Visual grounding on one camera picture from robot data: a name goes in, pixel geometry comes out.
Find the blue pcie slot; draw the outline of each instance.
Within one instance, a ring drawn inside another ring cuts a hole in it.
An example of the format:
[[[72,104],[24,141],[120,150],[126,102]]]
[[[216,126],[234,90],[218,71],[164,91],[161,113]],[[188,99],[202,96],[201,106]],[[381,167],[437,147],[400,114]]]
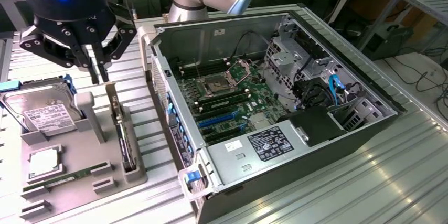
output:
[[[236,114],[237,114],[237,111],[234,111],[232,113],[228,113],[228,114],[225,114],[225,115],[222,115],[222,116],[220,116],[220,117],[217,117],[214,119],[210,119],[210,120],[208,120],[205,122],[198,123],[197,126],[198,126],[198,128],[204,128],[204,127],[208,127],[208,126],[210,126],[213,124],[217,124],[220,122],[232,120],[232,119],[234,119]]]

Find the hard drive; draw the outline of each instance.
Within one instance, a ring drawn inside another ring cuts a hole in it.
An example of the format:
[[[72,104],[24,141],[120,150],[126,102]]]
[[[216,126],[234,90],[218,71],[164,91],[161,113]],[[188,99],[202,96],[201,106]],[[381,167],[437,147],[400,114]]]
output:
[[[0,104],[17,120],[24,132],[53,136],[76,129],[82,119],[74,107],[76,93],[69,75],[38,81],[0,83]]]

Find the warning label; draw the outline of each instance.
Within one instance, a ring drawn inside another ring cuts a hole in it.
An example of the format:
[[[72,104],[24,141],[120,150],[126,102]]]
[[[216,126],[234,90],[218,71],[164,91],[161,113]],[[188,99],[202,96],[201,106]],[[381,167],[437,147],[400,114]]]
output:
[[[277,126],[248,136],[248,139],[262,161],[268,161],[293,150]]]
[[[74,125],[62,104],[28,110],[24,114],[41,132],[49,132]]]

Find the aluminum workbench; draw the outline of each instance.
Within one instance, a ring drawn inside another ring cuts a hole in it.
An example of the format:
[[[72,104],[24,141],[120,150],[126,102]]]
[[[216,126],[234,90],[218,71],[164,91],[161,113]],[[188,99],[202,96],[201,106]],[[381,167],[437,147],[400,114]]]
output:
[[[306,8],[286,5],[254,8],[246,13],[266,9],[294,10],[401,103],[408,113],[352,155],[213,223],[446,222],[446,123],[409,96]],[[213,13],[210,17],[220,15],[222,14]],[[6,54],[2,58],[2,69],[8,75],[0,76],[6,79],[32,80],[68,72],[77,89],[92,91],[94,108],[105,109],[106,96],[100,87],[92,86],[88,74],[77,69],[65,71],[18,49],[17,40],[18,34],[4,45]],[[180,191],[172,156],[160,134],[136,40],[121,59],[112,65],[109,77],[117,83],[120,101],[130,107],[148,182],[45,222],[90,223],[96,217],[101,219],[100,223],[194,223],[194,213]],[[16,193],[16,175],[12,172],[17,165],[18,127],[5,114],[0,127],[0,222],[21,223],[14,213],[24,200]]]

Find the motherboard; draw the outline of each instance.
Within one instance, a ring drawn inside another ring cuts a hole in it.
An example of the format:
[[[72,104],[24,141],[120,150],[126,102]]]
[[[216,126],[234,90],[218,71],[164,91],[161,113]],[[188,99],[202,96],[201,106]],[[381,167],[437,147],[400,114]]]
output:
[[[260,69],[244,59],[178,69],[176,80],[208,144],[274,124],[288,113]]]

